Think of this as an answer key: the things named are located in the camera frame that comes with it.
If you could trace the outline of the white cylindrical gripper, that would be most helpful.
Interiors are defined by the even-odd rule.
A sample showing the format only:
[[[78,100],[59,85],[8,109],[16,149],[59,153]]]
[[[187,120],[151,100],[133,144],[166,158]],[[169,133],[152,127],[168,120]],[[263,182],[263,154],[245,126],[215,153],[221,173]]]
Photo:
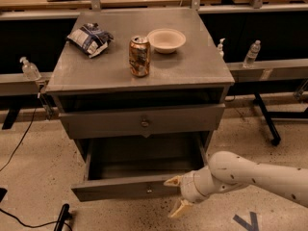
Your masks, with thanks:
[[[193,204],[201,203],[215,193],[228,193],[246,187],[246,184],[220,180],[208,167],[176,175],[164,182],[166,187],[180,187],[181,197],[176,200],[168,214],[170,218],[184,216]]]

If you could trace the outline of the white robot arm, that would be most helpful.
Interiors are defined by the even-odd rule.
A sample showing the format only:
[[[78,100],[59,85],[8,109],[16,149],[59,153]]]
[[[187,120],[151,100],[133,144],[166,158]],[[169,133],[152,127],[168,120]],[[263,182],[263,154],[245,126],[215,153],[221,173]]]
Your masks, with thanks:
[[[228,151],[214,153],[205,167],[174,176],[164,185],[178,188],[181,194],[170,218],[182,217],[194,204],[214,193],[228,193],[249,185],[308,206],[307,168],[256,163]]]

